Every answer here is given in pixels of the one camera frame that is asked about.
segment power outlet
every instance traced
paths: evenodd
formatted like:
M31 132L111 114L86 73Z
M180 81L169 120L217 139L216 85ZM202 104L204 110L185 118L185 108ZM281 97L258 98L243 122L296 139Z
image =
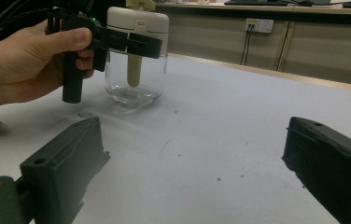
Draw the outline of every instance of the power outlet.
M260 20L260 24L258 25L259 33L271 33L274 28L273 20Z
M269 34L274 28L274 20L262 20L262 19L246 19L246 31L266 33Z
M245 30L247 31L252 31L252 32L257 32L258 31L258 25L260 24L260 20L259 19L250 19L247 18L246 19L246 27Z

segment white table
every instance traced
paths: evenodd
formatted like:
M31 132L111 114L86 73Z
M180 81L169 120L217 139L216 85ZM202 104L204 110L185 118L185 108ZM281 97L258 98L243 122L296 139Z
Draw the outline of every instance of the white table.
M0 107L0 175L69 125L98 116L111 160L91 182L74 223L337 223L281 160L289 119L351 138L351 91L169 58L163 95L127 108L104 74L82 103L62 90Z

